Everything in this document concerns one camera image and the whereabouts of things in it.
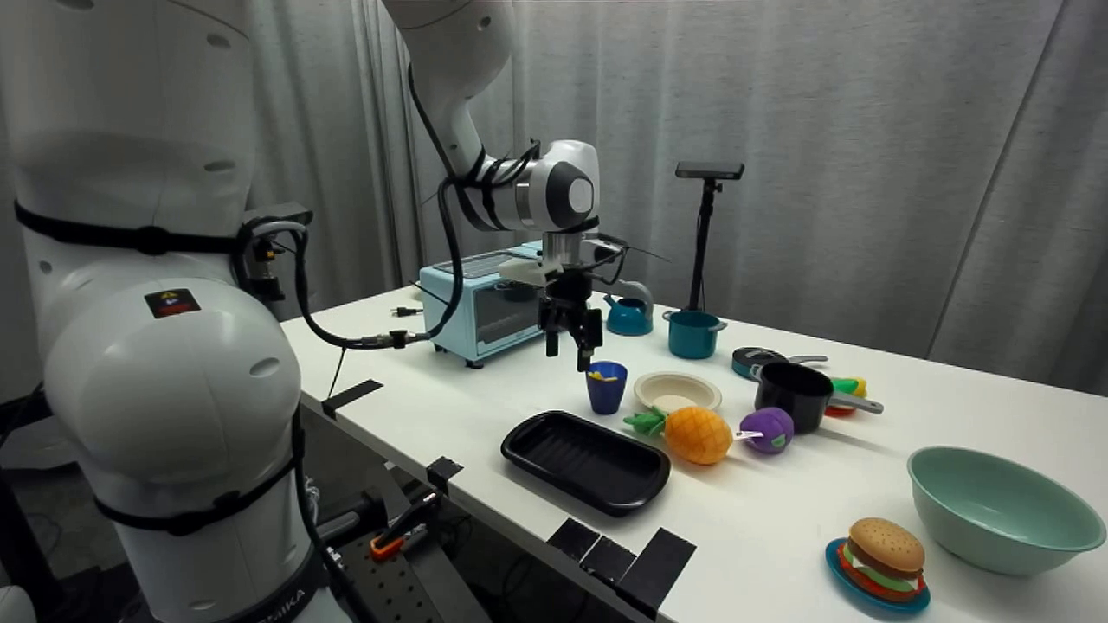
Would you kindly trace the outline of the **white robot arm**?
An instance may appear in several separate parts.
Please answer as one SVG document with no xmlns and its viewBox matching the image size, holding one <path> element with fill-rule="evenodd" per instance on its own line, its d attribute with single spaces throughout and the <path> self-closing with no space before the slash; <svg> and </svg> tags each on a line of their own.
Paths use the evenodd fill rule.
<svg viewBox="0 0 1108 623">
<path fill-rule="evenodd" d="M 310 527 L 302 372 L 250 254 L 242 0 L 4 0 L 43 402 L 154 623 L 353 623 Z"/>
</svg>

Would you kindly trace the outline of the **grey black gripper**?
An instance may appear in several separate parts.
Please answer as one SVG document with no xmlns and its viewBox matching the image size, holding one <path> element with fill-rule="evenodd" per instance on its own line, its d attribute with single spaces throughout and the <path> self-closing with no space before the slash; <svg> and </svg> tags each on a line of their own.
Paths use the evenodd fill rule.
<svg viewBox="0 0 1108 623">
<path fill-rule="evenodd" d="M 587 311 L 595 285 L 618 266 L 627 243 L 604 231 L 545 231 L 536 243 L 517 247 L 498 263 L 498 281 L 512 292 L 533 292 L 539 302 L 544 352 L 562 352 L 562 329 L 572 329 L 578 368 L 592 368 L 601 348 L 601 317 Z"/>
</svg>

